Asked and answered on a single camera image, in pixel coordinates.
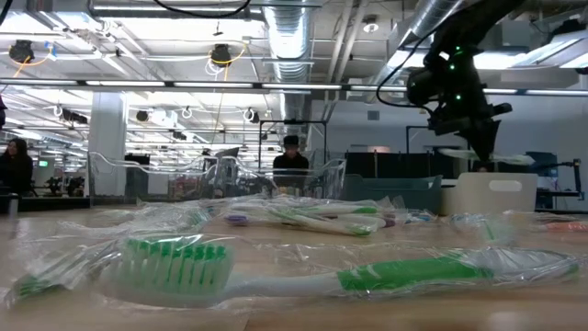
wooden table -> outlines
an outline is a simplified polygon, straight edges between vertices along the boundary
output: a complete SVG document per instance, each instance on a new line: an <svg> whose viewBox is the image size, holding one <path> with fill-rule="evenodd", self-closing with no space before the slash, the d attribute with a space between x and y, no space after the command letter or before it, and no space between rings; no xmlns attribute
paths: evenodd
<svg viewBox="0 0 588 331"><path fill-rule="evenodd" d="M62 219L89 224L96 211L44 212L20 215L17 240L57 234ZM0 221L0 292L6 291L23 266L10 258L18 250L7 237L14 224ZM314 234L274 228L232 228L212 223L206 234L242 236L264 243L249 269L267 264L272 245L379 245L474 247L472 235L456 234L442 224L390 228L369 238ZM524 234L519 245L562 252L588 252L588 234ZM243 244L246 256L249 244ZM463 291L388 300L240 299L208 310L168 310L110 301L85 291L38 298L12 311L0 310L0 330L585 330L588 328L588 281L515 291Z"/></svg>

green bristles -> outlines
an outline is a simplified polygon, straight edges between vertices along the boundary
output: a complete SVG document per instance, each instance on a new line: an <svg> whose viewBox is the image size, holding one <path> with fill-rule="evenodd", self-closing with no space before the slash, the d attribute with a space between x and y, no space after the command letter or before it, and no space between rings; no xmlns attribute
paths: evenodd
<svg viewBox="0 0 588 331"><path fill-rule="evenodd" d="M142 289L211 294L232 270L231 249L217 244L130 239L113 265L116 281Z"/></svg>

green handle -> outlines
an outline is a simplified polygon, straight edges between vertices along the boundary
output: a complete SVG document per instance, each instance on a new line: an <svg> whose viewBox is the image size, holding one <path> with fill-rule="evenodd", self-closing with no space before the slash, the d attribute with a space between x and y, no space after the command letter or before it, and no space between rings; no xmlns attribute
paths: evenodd
<svg viewBox="0 0 588 331"><path fill-rule="evenodd" d="M375 263L337 272L346 291L396 290L428 280L489 279L492 271L461 263L458 257Z"/></svg>

clear plastic bin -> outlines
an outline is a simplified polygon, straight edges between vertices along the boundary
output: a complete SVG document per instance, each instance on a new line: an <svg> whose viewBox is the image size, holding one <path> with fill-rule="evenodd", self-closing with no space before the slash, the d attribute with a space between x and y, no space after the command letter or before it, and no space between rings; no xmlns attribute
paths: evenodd
<svg viewBox="0 0 588 331"><path fill-rule="evenodd" d="M88 153L92 205L211 199L218 159L200 156L185 166L139 165Z"/></svg>
<svg viewBox="0 0 588 331"><path fill-rule="evenodd" d="M338 199L343 189L345 166L345 160L337 159L318 169L257 169L225 156L220 160L215 191L223 198L263 193L269 197L288 194Z"/></svg>

black cable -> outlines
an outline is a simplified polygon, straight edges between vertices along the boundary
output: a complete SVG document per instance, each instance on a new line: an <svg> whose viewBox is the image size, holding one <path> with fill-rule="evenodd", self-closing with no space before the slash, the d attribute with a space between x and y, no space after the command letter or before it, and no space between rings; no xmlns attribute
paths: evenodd
<svg viewBox="0 0 588 331"><path fill-rule="evenodd" d="M392 102L388 102L386 100L384 100L381 96L380 96L380 90L383 86L386 85L386 83L388 83L388 81L396 74L398 73L399 70L401 70L401 68L408 62L408 60L413 57L413 55L416 53L416 51L418 50L419 46L423 43L423 41L425 41L427 38L429 38L432 34L434 34L437 29L440 27L441 25L437 26L436 28L432 29L429 33L427 33L424 37L422 37L417 43L416 45L414 45L413 50L408 54L408 56L406 57L406 59L404 60L404 62L402 62L399 66L397 66L396 68L394 68L394 70L392 70L392 72L386 76L386 78L384 78L384 80L378 85L378 89L376 89L376 97L378 98L379 102L383 103L384 105L388 105L388 106L392 106L392 107L399 107L399 108L421 108L426 110L429 115L431 115L433 113L433 111L425 106L415 106L415 105L403 105L403 104L395 104Z"/></svg>
<svg viewBox="0 0 588 331"><path fill-rule="evenodd" d="M168 6L164 3L162 3L160 0L153 0L157 5L159 5L162 8L165 8L171 12L174 13L178 13L178 14L185 14L185 15L189 15L192 17L197 17L197 18L226 18L226 17L231 17L234 15L237 15L239 13L241 13L245 8L247 8L249 6L249 4L251 3L251 0L246 0L240 7L238 7L237 9L235 9L234 11L232 11L231 13L227 13L227 14L220 14L220 15L202 15L202 14L195 14L186 10L182 10L182 9L177 9L177 8L173 8L171 6Z"/></svg>
<svg viewBox="0 0 588 331"><path fill-rule="evenodd" d="M531 25L539 32L543 33L544 35L549 35L549 32L546 32L542 29L539 28L539 26L537 25L537 23L535 23L534 21L530 21Z"/></svg>
<svg viewBox="0 0 588 331"><path fill-rule="evenodd" d="M2 14L0 14L0 26L4 23L6 16L8 15L8 10L10 10L10 6L12 5L12 0L6 0L4 4L4 8L2 8Z"/></svg>

